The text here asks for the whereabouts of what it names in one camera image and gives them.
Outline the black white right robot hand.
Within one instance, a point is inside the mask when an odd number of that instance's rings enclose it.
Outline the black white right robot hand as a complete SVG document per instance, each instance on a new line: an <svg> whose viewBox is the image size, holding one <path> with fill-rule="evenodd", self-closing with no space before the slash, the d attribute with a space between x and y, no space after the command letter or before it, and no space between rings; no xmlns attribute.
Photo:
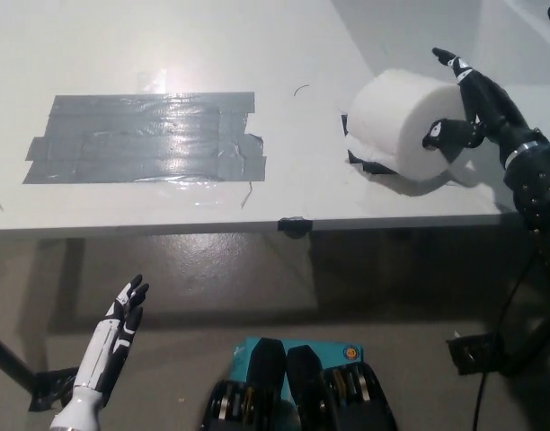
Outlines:
<svg viewBox="0 0 550 431"><path fill-rule="evenodd" d="M499 147L500 162L505 165L512 153L537 139L535 129L496 82L450 51L433 48L431 52L455 75L466 120L475 133L467 144L469 147L475 148L488 139Z"/></svg>

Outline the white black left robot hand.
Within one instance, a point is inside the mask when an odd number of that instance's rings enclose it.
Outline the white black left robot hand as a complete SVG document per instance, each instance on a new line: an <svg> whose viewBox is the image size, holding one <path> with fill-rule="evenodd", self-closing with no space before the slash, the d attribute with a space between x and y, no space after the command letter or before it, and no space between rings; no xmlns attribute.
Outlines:
<svg viewBox="0 0 550 431"><path fill-rule="evenodd" d="M111 394L143 316L149 284L141 274L129 281L97 323L78 368L74 387Z"/></svg>

